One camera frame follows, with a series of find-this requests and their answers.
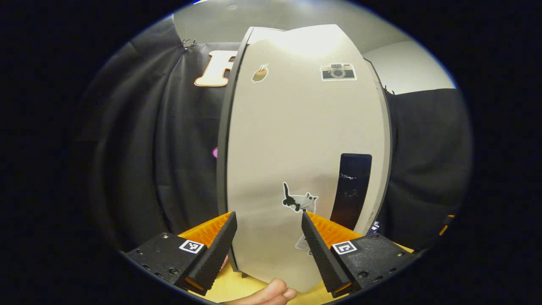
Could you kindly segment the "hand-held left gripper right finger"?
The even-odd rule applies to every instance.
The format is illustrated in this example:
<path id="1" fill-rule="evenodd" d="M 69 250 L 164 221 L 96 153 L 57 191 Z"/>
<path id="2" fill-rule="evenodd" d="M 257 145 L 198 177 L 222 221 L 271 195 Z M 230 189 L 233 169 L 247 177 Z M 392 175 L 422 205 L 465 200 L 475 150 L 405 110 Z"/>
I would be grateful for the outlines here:
<path id="1" fill-rule="evenodd" d="M 418 258 L 383 234 L 368 236 L 304 211 L 301 228 L 327 291 L 362 294 L 398 275 Z"/>

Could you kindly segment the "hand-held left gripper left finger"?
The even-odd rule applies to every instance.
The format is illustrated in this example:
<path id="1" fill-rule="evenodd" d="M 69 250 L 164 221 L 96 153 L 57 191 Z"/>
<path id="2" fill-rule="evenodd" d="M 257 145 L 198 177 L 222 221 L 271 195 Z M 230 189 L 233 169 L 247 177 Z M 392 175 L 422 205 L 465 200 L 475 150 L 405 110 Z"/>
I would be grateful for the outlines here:
<path id="1" fill-rule="evenodd" d="M 126 259 L 157 280 L 201 296 L 212 288 L 238 229 L 234 211 L 182 234 L 159 233 L 126 253 Z"/>

